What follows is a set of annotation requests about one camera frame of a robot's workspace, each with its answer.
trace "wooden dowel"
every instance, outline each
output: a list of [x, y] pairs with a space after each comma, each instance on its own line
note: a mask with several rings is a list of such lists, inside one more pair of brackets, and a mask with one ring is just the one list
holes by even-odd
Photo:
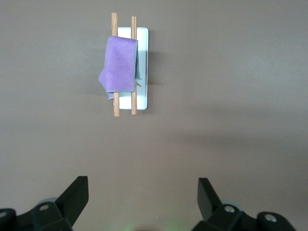
[[[117, 36], [117, 13], [111, 13], [111, 35]], [[120, 116], [120, 95], [114, 92], [114, 116]]]
[[[137, 17], [131, 17], [131, 30], [130, 37], [132, 39], [137, 39]], [[137, 84], [135, 83], [135, 91], [131, 93], [131, 114], [137, 114]]]

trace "white board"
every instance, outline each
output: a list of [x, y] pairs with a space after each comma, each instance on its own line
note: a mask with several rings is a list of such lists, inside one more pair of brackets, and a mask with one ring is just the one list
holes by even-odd
[[[130, 27], [119, 27], [118, 36], [130, 38]], [[139, 70], [141, 80], [137, 86], [137, 110], [145, 110], [148, 104], [148, 53], [149, 30], [144, 27], [137, 28]], [[131, 109], [131, 93], [120, 92], [120, 109]]]

